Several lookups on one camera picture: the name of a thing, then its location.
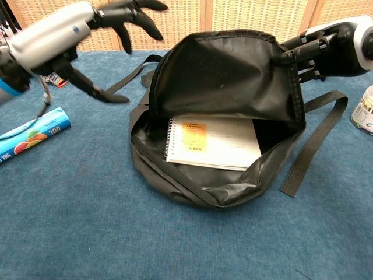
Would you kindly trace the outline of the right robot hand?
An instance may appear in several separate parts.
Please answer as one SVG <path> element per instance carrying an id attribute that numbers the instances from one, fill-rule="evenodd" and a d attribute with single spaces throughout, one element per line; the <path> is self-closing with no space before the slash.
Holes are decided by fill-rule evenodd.
<path id="1" fill-rule="evenodd" d="M 301 83 L 359 76 L 373 70 L 373 18 L 353 16 L 310 27 L 283 46 L 275 61 L 296 63 Z"/>

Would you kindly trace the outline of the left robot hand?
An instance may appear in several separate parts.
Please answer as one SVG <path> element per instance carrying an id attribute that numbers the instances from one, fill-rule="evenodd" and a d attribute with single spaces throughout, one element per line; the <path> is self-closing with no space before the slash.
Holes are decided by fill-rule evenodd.
<path id="1" fill-rule="evenodd" d="M 127 103 L 127 97 L 94 85 L 71 61 L 78 56 L 78 44 L 96 29 L 113 29 L 128 54 L 132 46 L 125 23 L 137 25 L 151 38 L 162 41 L 161 32 L 144 9 L 166 11 L 168 7 L 160 0 L 120 0 L 98 8 L 88 1 L 75 2 L 15 34 L 6 47 L 31 77 L 56 73 L 101 102 Z"/>

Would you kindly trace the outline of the black fabric backpack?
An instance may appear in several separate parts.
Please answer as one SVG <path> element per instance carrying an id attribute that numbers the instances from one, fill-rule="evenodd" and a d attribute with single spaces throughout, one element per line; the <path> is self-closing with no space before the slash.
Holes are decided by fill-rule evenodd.
<path id="1" fill-rule="evenodd" d="M 232 30 L 190 34 L 166 53 L 130 114 L 131 158 L 146 182 L 183 204 L 243 204 L 270 187 L 305 130 L 306 113 L 334 103 L 281 188 L 294 196 L 312 158 L 344 113 L 347 97 L 333 90 L 304 102 L 295 63 L 271 62 L 285 50 L 269 34 Z M 167 162 L 171 118 L 183 113 L 253 117 L 260 157 L 243 171 Z"/>

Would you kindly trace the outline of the white spiral notebook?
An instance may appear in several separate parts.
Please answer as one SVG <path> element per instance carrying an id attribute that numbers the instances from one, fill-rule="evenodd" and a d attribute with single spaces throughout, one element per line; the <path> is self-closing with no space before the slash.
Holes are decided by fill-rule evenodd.
<path id="1" fill-rule="evenodd" d="M 261 156 L 252 119 L 180 115 L 169 120 L 167 162 L 244 171 Z"/>

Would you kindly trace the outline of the grey knit glove orange cuff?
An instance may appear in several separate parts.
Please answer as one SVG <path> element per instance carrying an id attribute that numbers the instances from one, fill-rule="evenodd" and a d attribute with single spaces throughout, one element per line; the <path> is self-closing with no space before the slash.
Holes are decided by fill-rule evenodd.
<path id="1" fill-rule="evenodd" d="M 41 76 L 45 83 L 50 83 L 58 88 L 62 88 L 68 84 L 68 80 L 62 79 L 57 73 L 51 73 L 48 76 Z"/>

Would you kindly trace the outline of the black tripod stand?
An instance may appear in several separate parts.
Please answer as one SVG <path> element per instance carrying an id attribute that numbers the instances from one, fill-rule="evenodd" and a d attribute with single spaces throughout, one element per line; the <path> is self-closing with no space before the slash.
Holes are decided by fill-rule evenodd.
<path id="1" fill-rule="evenodd" d="M 15 25 L 15 28 L 18 30 L 21 30 L 19 22 L 15 18 L 11 8 L 9 7 L 6 0 L 0 0 L 0 22 L 5 28 L 9 28 L 9 22 L 12 22 Z M 7 19 L 4 15 L 4 11 L 6 11 L 6 14 L 9 16 L 9 19 Z"/>

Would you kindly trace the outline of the white jar with label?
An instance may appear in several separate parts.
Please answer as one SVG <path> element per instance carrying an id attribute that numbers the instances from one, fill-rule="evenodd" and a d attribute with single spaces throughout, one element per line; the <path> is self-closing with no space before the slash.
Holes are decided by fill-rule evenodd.
<path id="1" fill-rule="evenodd" d="M 358 130 L 373 136 L 373 85 L 361 96 L 350 121 Z"/>

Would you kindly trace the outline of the blue cling film box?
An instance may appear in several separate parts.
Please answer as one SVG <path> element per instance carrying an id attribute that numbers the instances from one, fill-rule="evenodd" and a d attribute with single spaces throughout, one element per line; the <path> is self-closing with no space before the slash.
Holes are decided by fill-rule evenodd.
<path id="1" fill-rule="evenodd" d="M 13 158 L 26 149 L 56 135 L 71 126 L 66 112 L 58 107 L 38 120 L 33 119 L 3 135 L 0 135 L 0 163 Z"/>

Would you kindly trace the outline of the woven rattan folding screen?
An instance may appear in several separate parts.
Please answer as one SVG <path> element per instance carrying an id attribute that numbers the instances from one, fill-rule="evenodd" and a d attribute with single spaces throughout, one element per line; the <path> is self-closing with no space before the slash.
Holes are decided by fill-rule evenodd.
<path id="1" fill-rule="evenodd" d="M 17 28 L 25 29 L 42 18 L 81 0 L 0 0 Z M 159 0 L 165 12 L 145 10 L 164 41 L 150 38 L 140 27 L 126 24 L 133 50 L 166 50 L 190 33 L 252 29 L 267 32 L 282 42 L 309 27 L 352 16 L 373 18 L 373 0 Z M 112 29 L 93 31 L 79 51 L 123 51 Z"/>

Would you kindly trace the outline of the blue carpet table cover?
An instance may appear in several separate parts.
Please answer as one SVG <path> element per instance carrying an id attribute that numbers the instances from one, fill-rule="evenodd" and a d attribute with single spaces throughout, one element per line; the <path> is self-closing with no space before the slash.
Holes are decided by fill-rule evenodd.
<path id="1" fill-rule="evenodd" d="M 306 100 L 338 90 L 349 102 L 296 196 L 280 187 L 331 106 L 307 114 L 263 196 L 227 209 L 175 202 L 134 168 L 140 77 L 122 105 L 51 87 L 72 126 L 0 161 L 0 280 L 373 280 L 373 136 L 350 122 L 372 85 L 373 72 L 304 83 Z"/>

